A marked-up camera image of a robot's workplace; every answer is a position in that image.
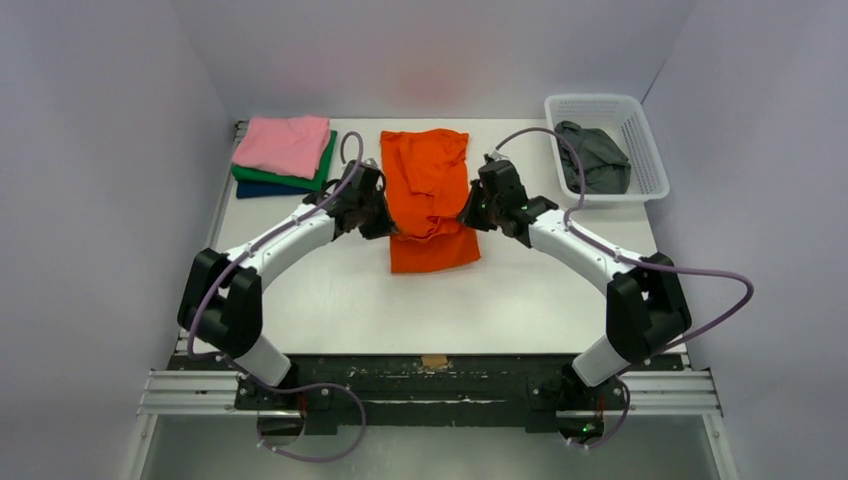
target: plastic basket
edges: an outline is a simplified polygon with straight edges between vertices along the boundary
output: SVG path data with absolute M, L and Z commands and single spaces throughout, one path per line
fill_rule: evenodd
M 600 128 L 612 138 L 630 159 L 630 188 L 618 195 L 586 195 L 587 206 L 644 203 L 668 195 L 668 177 L 657 151 L 651 127 L 642 105 L 627 95 L 575 94 L 551 95 L 545 100 L 548 128 L 563 120 L 584 128 Z M 551 137 L 557 174 L 562 191 L 575 201 L 580 194 L 568 189 L 562 172 L 557 140 Z

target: orange shirt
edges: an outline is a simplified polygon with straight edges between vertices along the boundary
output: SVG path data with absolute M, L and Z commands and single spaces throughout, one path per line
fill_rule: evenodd
M 380 135 L 386 200 L 400 234 L 389 239 L 392 273 L 435 272 L 480 259 L 477 232 L 456 221 L 468 197 L 468 134 Z

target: stack of folded clothes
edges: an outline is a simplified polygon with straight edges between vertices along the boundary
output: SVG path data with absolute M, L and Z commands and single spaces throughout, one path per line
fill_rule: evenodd
M 322 117 L 250 119 L 233 154 L 236 198 L 302 195 L 321 189 L 336 132 Z

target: pink folded cloth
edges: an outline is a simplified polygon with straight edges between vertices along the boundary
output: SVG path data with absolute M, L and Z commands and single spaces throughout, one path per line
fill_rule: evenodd
M 253 117 L 233 163 L 277 175 L 311 179 L 330 141 L 330 119 Z

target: purple cable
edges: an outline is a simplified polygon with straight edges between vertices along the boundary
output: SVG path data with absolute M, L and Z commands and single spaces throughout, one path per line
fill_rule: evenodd
M 745 295 L 743 295 L 742 298 L 738 302 L 736 302 L 732 307 L 730 307 L 726 312 L 724 312 L 723 314 L 716 317 L 715 320 L 712 320 L 711 322 L 708 322 L 707 324 L 695 329 L 689 335 L 682 335 L 681 338 L 679 338 L 676 341 L 669 343 L 668 345 L 661 348 L 658 352 L 656 352 L 652 356 L 665 353 L 668 350 L 682 344 L 683 342 L 692 340 L 694 338 L 697 338 L 697 337 L 709 332 L 710 330 L 712 330 L 713 328 L 715 328 L 716 326 L 718 326 L 719 324 L 721 324 L 722 322 L 724 322 L 725 320 L 730 318 L 734 313 L 736 313 L 740 309 L 742 309 L 742 307 L 744 307 L 751 300 L 751 297 L 754 296 L 754 284 L 751 282 L 751 280 L 749 280 L 744 275 L 741 275 L 741 274 L 738 274 L 738 273 L 735 273 L 735 272 L 728 272 L 728 271 L 725 271 L 725 270 L 712 270 L 712 269 L 704 269 L 704 268 L 689 268 L 689 267 L 678 267 L 678 266 L 669 266 L 669 265 L 657 265 L 655 263 L 643 262 L 643 261 L 635 259 L 635 258 L 624 257 L 624 256 L 619 255 L 615 250 L 607 247 L 606 245 L 596 241 L 594 238 L 592 238 L 592 237 L 586 235 L 585 233 L 581 232 L 578 228 L 575 228 L 574 224 L 571 222 L 571 214 L 573 214 L 574 212 L 583 208 L 583 206 L 586 203 L 586 175 L 583 171 L 583 161 L 580 159 L 580 156 L 577 155 L 577 151 L 574 149 L 574 147 L 571 145 L 571 143 L 568 140 L 566 140 L 566 138 L 564 136 L 560 135 L 556 131 L 551 130 L 549 128 L 543 128 L 543 127 L 525 128 L 525 129 L 519 130 L 519 131 L 513 133 L 512 135 L 506 137 L 505 139 L 503 139 L 501 141 L 501 143 L 499 143 L 495 147 L 495 150 L 500 150 L 501 147 L 506 145 L 506 143 L 509 142 L 510 140 L 512 140 L 513 138 L 515 138 L 519 135 L 523 135 L 525 133 L 529 133 L 529 132 L 544 132 L 544 133 L 547 133 L 549 135 L 553 135 L 557 139 L 557 141 L 568 150 L 568 153 L 570 153 L 572 158 L 574 159 L 574 163 L 577 164 L 577 171 L 578 171 L 578 175 L 580 177 L 580 197 L 577 200 L 577 205 L 568 208 L 565 211 L 565 215 L 563 215 L 563 224 L 565 225 L 566 230 L 570 230 L 572 233 L 574 233 L 574 235 L 577 238 L 583 240 L 584 242 L 586 242 L 589 245 L 597 248 L 598 250 L 604 252 L 605 254 L 613 257 L 614 259 L 616 259 L 616 261 L 619 261 L 621 263 L 626 263 L 628 265 L 633 265 L 635 267 L 644 268 L 646 270 L 654 270 L 654 271 L 657 271 L 657 272 L 677 273 L 677 274 L 681 274 L 681 275 L 696 275 L 696 276 L 700 276 L 700 277 L 728 278 L 728 279 L 731 279 L 731 280 L 736 280 L 738 282 L 741 282 L 742 284 L 745 285 Z M 627 371 L 629 369 L 630 369 L 630 367 L 627 367 L 626 369 L 623 370 L 623 372 Z M 621 425 L 624 423 L 624 419 L 627 418 L 627 410 L 630 409 L 630 390 L 627 389 L 627 385 L 625 385 L 623 381 L 621 383 L 622 383 L 622 385 L 624 385 L 624 388 L 627 392 L 625 410 L 622 413 L 621 418 L 619 418 L 618 422 L 616 422 L 615 426 L 612 428 L 612 430 L 610 430 L 610 433 L 608 435 L 605 435 L 603 438 L 601 438 L 601 440 L 595 442 L 593 445 L 589 446 L 589 448 L 595 448 L 595 447 L 598 447 L 598 446 L 606 443 L 606 441 L 609 440 L 609 438 L 611 438 L 616 432 L 618 432 L 618 430 L 621 428 Z
M 319 210 L 323 209 L 329 202 L 331 202 L 334 198 L 336 198 L 342 192 L 342 190 L 344 190 L 345 187 L 348 186 L 348 184 L 350 184 L 351 180 L 353 179 L 354 174 L 356 174 L 356 171 L 359 170 L 359 166 L 361 165 L 362 153 L 363 153 L 363 144 L 364 144 L 364 142 L 362 140 L 362 136 L 358 132 L 353 132 L 353 131 L 347 132 L 345 134 L 345 136 L 342 137 L 342 143 L 341 143 L 341 146 L 339 147 L 340 150 L 341 150 L 342 163 L 347 163 L 347 161 L 344 158 L 344 146 L 345 146 L 345 143 L 347 142 L 347 139 L 350 138 L 350 137 L 356 137 L 356 139 L 359 141 L 359 151 L 357 153 L 356 160 L 353 160 L 355 165 L 353 167 L 353 170 L 351 170 L 350 174 L 345 176 L 342 179 L 342 181 L 336 186 L 336 188 L 333 190 L 333 192 L 330 195 L 328 195 L 326 198 L 321 200 L 321 202 L 319 202 L 318 205 L 315 206 L 315 208 L 309 210 L 308 212 L 306 212 L 303 215 L 301 215 L 300 217 L 298 217 L 297 220 L 289 220 L 288 222 L 281 224 L 277 228 L 275 228 L 275 229 L 271 230 L 270 232 L 268 232 L 267 234 L 263 235 L 261 238 L 259 238 L 259 240 L 256 241 L 256 243 L 251 245 L 250 248 L 247 249 L 247 251 L 241 253 L 235 259 L 231 260 L 230 264 L 227 265 L 226 268 L 224 268 L 224 270 L 221 272 L 220 275 L 218 275 L 218 278 L 216 278 L 215 281 L 212 282 L 212 286 L 209 287 L 209 290 L 206 292 L 206 295 L 203 296 L 203 300 L 201 300 L 200 305 L 197 307 L 197 312 L 195 312 L 194 318 L 191 321 L 191 327 L 189 328 L 189 331 L 188 331 L 188 343 L 187 343 L 187 346 L 186 346 L 186 350 L 188 352 L 189 358 L 191 358 L 191 359 L 204 359 L 204 358 L 210 358 L 210 357 L 216 357 L 218 355 L 222 355 L 221 352 L 212 352 L 212 353 L 203 354 L 203 355 L 198 355 L 198 354 L 194 353 L 194 339 L 197 336 L 197 328 L 200 325 L 200 319 L 203 316 L 203 312 L 206 311 L 206 308 L 209 306 L 209 302 L 212 301 L 212 298 L 215 296 L 216 293 L 218 293 L 218 288 L 220 288 L 221 284 L 224 283 L 224 279 L 226 279 L 227 276 L 229 276 L 229 274 L 233 270 L 235 270 L 235 268 L 238 267 L 238 265 L 241 262 L 243 262 L 246 258 L 248 258 L 248 256 L 252 255 L 254 252 L 256 252 L 256 250 L 261 248 L 262 245 L 265 245 L 266 243 L 271 241 L 273 238 L 275 238 L 280 233 L 288 230 L 289 228 L 295 226 L 296 224 L 299 224 L 303 220 L 311 217 L 312 215 L 317 213 Z M 250 375 L 243 368 L 241 368 L 235 362 L 231 361 L 226 356 L 224 356 L 224 358 L 227 360 L 227 363 L 229 363 L 230 366 L 232 366 L 232 367 L 238 369 L 239 371 L 241 371 L 242 373 L 248 375 L 260 387 L 264 388 L 265 390 L 268 390 L 271 393 L 289 395 L 289 394 L 294 394 L 294 393 L 307 392 L 307 391 L 310 391 L 310 390 L 316 390 L 316 389 L 319 389 L 319 388 L 332 388 L 332 389 L 335 389 L 335 390 L 341 390 L 344 393 L 346 393 L 347 395 L 349 395 L 350 398 L 353 399 L 354 403 L 356 403 L 357 407 L 359 407 L 359 416 L 362 419 L 362 423 L 361 423 L 360 429 L 359 429 L 359 434 L 357 435 L 357 437 L 353 441 L 353 443 L 351 443 L 351 445 L 348 448 L 342 450 L 341 452 L 333 454 L 333 455 L 328 455 L 326 457 L 307 457 L 307 456 L 304 456 L 304 455 L 298 455 L 296 453 L 291 453 L 291 452 L 282 450 L 280 448 L 270 447 L 267 444 L 267 442 L 265 442 L 265 439 L 262 438 L 261 432 L 259 432 L 257 430 L 257 433 L 259 433 L 260 443 L 265 448 L 268 448 L 272 452 L 279 454 L 279 455 L 289 457 L 289 458 L 293 458 L 295 460 L 300 460 L 300 461 L 303 461 L 303 462 L 326 463 L 326 462 L 332 462 L 334 460 L 338 460 L 338 459 L 348 455 L 352 451 L 356 450 L 356 447 L 359 446 L 359 444 L 362 442 L 362 439 L 365 437 L 365 431 L 366 431 L 365 406 L 362 404 L 362 401 L 359 399 L 359 397 L 357 397 L 356 394 L 354 394 L 352 391 L 348 390 L 347 388 L 345 388 L 341 385 L 337 385 L 335 383 L 313 383 L 313 384 L 310 384 L 310 385 L 304 385 L 304 386 L 296 387 L 296 388 L 285 388 L 285 389 L 284 388 L 276 388 L 276 387 L 273 387 L 271 385 L 268 385 L 265 382 L 262 382 L 261 380 L 259 380 L 256 377 L 253 377 L 252 375 Z

